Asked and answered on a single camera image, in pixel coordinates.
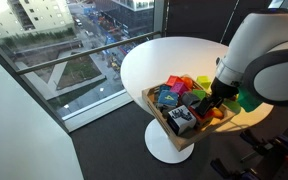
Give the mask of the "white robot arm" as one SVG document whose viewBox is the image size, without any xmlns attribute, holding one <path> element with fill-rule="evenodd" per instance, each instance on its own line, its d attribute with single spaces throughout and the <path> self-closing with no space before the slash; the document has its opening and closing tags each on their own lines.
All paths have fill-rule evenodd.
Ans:
<svg viewBox="0 0 288 180">
<path fill-rule="evenodd" d="M 233 96 L 247 112 L 262 103 L 288 106 L 288 9 L 246 16 L 226 55 L 216 61 L 211 94 L 194 110 L 205 115 Z"/>
</svg>

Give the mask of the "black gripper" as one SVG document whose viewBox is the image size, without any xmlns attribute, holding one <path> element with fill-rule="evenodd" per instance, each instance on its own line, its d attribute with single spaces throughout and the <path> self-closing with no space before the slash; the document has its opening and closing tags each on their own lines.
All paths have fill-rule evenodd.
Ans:
<svg viewBox="0 0 288 180">
<path fill-rule="evenodd" d="M 211 91 L 213 96 L 203 98 L 195 109 L 200 116 L 205 116 L 210 109 L 219 107 L 223 102 L 222 98 L 231 98 L 239 93 L 236 87 L 226 85 L 218 78 L 214 78 Z"/>
</svg>

